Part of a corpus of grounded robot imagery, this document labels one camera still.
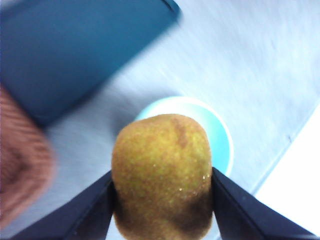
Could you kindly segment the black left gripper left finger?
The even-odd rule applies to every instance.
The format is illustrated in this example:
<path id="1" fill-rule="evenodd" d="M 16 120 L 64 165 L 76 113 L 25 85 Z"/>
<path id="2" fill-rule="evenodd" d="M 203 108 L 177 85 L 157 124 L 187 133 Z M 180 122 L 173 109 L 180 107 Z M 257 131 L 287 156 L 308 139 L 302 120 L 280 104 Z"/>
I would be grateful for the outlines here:
<path id="1" fill-rule="evenodd" d="M 109 171 L 72 200 L 12 236 L 12 240 L 104 240 L 114 211 Z"/>

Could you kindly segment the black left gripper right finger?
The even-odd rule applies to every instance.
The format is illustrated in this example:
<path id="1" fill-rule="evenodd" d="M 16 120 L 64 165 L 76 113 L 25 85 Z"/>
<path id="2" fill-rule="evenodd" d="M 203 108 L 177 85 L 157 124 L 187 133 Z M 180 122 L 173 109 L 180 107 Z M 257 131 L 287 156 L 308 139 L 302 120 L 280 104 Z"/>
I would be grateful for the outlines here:
<path id="1" fill-rule="evenodd" d="M 223 240 L 316 240 L 318 237 L 257 200 L 215 167 L 213 212 Z"/>

